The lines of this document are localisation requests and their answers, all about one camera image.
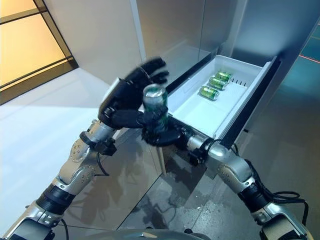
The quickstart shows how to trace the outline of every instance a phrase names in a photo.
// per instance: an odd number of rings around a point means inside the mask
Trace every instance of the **window frame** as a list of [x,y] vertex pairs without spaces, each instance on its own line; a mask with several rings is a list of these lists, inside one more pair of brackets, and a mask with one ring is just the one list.
[[20,76],[16,79],[13,79],[1,85],[0,86],[0,105],[3,105],[4,103],[10,100],[79,67],[74,56],[71,54],[71,51],[68,48],[63,36],[61,35],[57,25],[55,24],[44,1],[33,0],[33,2],[36,8],[14,13],[12,15],[0,17],[0,25],[40,14],[45,24],[49,28],[51,34],[53,35],[56,43],[60,47],[64,55],[64,58],[58,61],[52,62],[46,66],[43,66],[39,69],[36,69],[32,72],[29,72],[23,76]]

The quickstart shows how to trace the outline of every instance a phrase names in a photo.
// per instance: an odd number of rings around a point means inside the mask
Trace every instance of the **soda can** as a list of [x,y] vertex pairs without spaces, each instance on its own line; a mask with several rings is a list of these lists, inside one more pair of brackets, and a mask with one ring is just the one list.
[[224,90],[228,83],[219,78],[216,78],[215,76],[212,76],[209,78],[208,84],[210,87],[213,87],[215,89]]
[[230,83],[232,74],[228,73],[226,71],[218,71],[215,74],[215,77],[218,78],[218,79],[221,79],[221,80],[223,80],[223,81],[225,81],[227,83]]
[[199,94],[210,101],[215,101],[219,96],[219,91],[209,86],[202,86],[199,89]]
[[[166,88],[160,84],[150,84],[143,89],[143,106],[146,112],[154,112],[161,106],[168,106],[168,93]],[[161,133],[167,129],[168,112],[157,122],[147,126],[147,130],[152,133]]]

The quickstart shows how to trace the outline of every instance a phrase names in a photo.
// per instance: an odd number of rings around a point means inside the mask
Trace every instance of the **window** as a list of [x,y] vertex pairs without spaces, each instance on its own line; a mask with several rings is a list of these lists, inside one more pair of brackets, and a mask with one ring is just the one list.
[[78,67],[42,0],[1,0],[0,104]]

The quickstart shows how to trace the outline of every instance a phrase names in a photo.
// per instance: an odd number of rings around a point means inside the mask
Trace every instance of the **open drawer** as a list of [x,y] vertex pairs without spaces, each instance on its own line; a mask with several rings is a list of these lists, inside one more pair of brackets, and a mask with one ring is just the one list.
[[[262,83],[275,59],[260,67],[217,55],[170,93],[168,97],[169,113],[175,119],[211,138],[223,138]],[[209,78],[220,70],[232,73],[231,82],[225,90],[220,91],[216,101],[201,97],[198,94],[200,87],[206,86]]]

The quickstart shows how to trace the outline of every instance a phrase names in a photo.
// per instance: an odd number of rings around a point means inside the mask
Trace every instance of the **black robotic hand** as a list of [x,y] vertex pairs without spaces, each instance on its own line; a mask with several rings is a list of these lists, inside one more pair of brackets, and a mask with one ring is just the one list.
[[101,104],[99,120],[114,129],[142,128],[142,138],[153,146],[168,146],[180,140],[182,131],[172,124],[168,124],[164,132],[150,131],[150,126],[167,114],[167,107],[151,112],[138,111],[143,103],[143,89],[150,84],[164,84],[167,81],[168,71],[159,72],[165,66],[166,63],[156,57],[137,67],[126,78],[120,79]]
[[[167,81],[168,71],[158,71],[164,66],[166,66],[165,61],[161,57],[156,57],[137,67],[124,79],[120,79],[101,104],[98,113],[99,120],[115,129],[141,128],[139,123],[142,123],[144,119],[148,121],[148,118],[153,119],[161,114],[161,112],[148,113],[144,117],[142,112],[138,112],[138,108],[143,102],[143,90],[146,86],[153,83],[164,84]],[[117,122],[123,118],[130,118],[132,121],[125,124]]]

